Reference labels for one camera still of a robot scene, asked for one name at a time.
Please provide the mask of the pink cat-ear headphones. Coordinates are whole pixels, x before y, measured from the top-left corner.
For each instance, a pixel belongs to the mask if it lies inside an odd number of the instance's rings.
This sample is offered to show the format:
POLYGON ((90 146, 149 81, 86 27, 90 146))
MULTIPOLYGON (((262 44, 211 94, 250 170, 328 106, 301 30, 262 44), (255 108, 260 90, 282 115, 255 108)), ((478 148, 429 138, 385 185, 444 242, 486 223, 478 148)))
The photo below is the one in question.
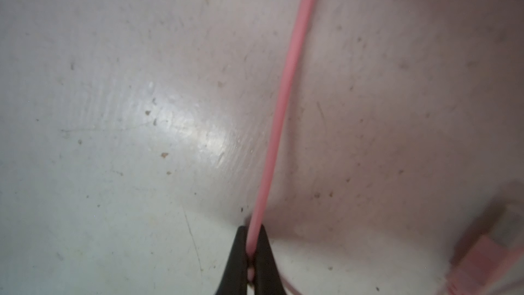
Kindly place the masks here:
POLYGON ((484 294, 523 257, 523 200, 497 197, 454 247, 440 294, 484 294))

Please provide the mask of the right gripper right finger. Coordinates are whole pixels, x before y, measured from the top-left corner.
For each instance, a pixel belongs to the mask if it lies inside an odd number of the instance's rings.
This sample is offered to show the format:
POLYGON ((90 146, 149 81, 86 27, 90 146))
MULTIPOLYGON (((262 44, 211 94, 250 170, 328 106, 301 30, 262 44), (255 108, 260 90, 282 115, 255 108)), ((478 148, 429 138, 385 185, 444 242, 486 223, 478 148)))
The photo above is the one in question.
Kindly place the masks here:
POLYGON ((266 228, 262 225, 253 257, 255 295, 286 295, 266 228))

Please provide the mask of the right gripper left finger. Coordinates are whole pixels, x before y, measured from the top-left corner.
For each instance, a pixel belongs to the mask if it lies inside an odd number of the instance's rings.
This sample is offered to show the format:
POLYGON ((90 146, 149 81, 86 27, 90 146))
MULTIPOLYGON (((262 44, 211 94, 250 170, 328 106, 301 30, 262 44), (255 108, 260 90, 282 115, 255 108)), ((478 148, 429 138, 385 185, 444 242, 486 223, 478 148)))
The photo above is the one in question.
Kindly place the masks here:
POLYGON ((237 228, 236 236, 219 283, 216 295, 247 295, 248 256, 246 254, 246 237, 248 228, 237 228))

